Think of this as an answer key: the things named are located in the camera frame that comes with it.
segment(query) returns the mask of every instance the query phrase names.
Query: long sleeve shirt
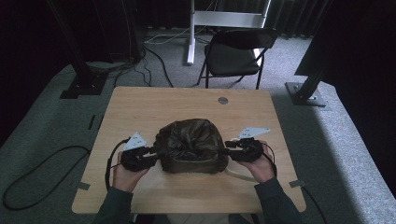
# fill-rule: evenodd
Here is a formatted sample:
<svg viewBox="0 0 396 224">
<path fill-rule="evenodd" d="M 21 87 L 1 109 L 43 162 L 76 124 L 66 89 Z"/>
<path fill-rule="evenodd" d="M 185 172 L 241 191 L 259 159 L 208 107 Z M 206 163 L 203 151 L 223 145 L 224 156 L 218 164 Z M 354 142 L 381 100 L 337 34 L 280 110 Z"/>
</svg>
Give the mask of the long sleeve shirt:
<svg viewBox="0 0 396 224">
<path fill-rule="evenodd" d="M 256 185 L 266 224 L 300 224 L 300 213 L 276 178 Z M 93 224 L 127 224 L 133 194 L 110 188 Z"/>
</svg>

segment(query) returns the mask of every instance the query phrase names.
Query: gray carpet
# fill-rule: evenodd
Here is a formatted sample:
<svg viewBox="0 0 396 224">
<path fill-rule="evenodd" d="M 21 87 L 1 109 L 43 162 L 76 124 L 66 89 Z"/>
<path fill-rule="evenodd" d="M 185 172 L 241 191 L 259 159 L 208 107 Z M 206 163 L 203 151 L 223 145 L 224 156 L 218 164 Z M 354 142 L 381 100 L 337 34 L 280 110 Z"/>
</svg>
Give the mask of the gray carpet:
<svg viewBox="0 0 396 224">
<path fill-rule="evenodd" d="M 151 31 L 150 35 L 181 30 Z M 320 204 L 329 223 L 396 223 L 396 201 L 377 171 L 359 133 L 340 102 L 334 87 L 320 83 L 318 90 L 329 109 L 293 105 L 285 82 L 304 82 L 294 72 L 308 48 L 310 39 L 280 37 L 266 53 L 262 90 L 271 92 L 276 113 L 288 144 L 299 179 L 307 183 Z M 197 42 L 194 65 L 186 65 L 185 38 L 147 48 L 159 54 L 175 87 L 194 86 L 204 60 L 204 44 Z M 147 51 L 147 69 L 151 72 L 152 87 L 169 87 L 158 58 Z M 90 63 L 97 67 L 115 64 Z M 120 76 L 117 86 L 147 86 L 149 71 L 145 61 L 135 70 Z M 0 149 L 0 193 L 13 180 L 33 169 L 59 148 L 80 145 L 92 148 L 101 117 L 114 88 L 115 76 L 109 75 L 101 95 L 79 96 L 76 100 L 61 100 L 59 96 L 74 78 L 72 67 L 66 66 L 44 89 L 24 120 Z M 212 78 L 210 88 L 254 89 L 256 77 Z M 74 162 L 84 154 L 78 148 L 63 151 L 50 159 L 9 192 L 16 206 L 36 201 L 60 179 Z M 0 223 L 91 223 L 93 215 L 77 215 L 71 210 L 77 183 L 81 179 L 85 158 L 62 184 L 39 205 L 23 210 L 8 211 L 0 206 Z M 305 194 L 307 209 L 302 212 L 305 223 L 323 223 L 312 201 Z"/>
</svg>

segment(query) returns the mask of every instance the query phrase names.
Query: brown leather bag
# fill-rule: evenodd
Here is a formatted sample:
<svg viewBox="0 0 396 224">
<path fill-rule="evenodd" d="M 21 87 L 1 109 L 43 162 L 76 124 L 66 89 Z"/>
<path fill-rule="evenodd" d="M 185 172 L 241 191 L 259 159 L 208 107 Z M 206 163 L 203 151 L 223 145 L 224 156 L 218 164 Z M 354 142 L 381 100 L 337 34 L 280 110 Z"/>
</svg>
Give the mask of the brown leather bag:
<svg viewBox="0 0 396 224">
<path fill-rule="evenodd" d="M 228 157 L 219 154 L 224 148 L 216 126 L 207 119 L 175 121 L 160 129 L 155 147 L 161 147 L 163 170 L 169 173 L 207 173 L 223 171 Z"/>
</svg>

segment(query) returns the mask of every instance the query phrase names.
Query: white desk frame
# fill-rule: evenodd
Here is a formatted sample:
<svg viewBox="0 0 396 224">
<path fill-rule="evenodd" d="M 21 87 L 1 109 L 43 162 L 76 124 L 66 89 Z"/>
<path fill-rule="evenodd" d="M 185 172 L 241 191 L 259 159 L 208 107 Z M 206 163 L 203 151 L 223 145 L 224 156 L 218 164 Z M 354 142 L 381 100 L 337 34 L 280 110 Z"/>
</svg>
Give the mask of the white desk frame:
<svg viewBox="0 0 396 224">
<path fill-rule="evenodd" d="M 271 0 L 266 0 L 262 14 L 223 12 L 223 11 L 195 11 L 194 0 L 191 0 L 191 28 L 190 45 L 187 64 L 194 63 L 195 52 L 195 25 L 262 28 L 267 18 L 268 8 Z"/>
</svg>

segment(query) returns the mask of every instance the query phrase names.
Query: light wood surface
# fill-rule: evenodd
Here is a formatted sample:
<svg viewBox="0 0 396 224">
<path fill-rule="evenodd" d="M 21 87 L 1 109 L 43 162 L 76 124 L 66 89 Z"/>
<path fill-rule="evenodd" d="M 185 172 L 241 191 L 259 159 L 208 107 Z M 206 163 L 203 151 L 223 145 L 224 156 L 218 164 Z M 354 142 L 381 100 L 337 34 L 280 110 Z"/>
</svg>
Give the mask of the light wood surface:
<svg viewBox="0 0 396 224">
<path fill-rule="evenodd" d="M 220 104 L 220 97 L 226 97 L 228 104 Z M 78 190 L 73 211 L 84 214 L 99 211 L 106 197 L 106 161 L 119 141 L 140 132 L 151 147 L 162 127 L 183 119 L 209 119 L 224 141 L 235 138 L 245 126 L 270 128 L 271 132 L 255 139 L 265 140 L 272 147 L 281 186 L 299 211 L 305 210 L 301 190 L 289 185 L 297 177 L 268 91 L 117 87 L 81 179 L 90 187 Z M 231 160 L 229 169 L 249 175 L 245 167 Z M 132 211 L 140 214 L 260 213 L 262 208 L 253 188 L 256 184 L 225 172 L 168 174 L 157 161 L 139 181 Z"/>
</svg>

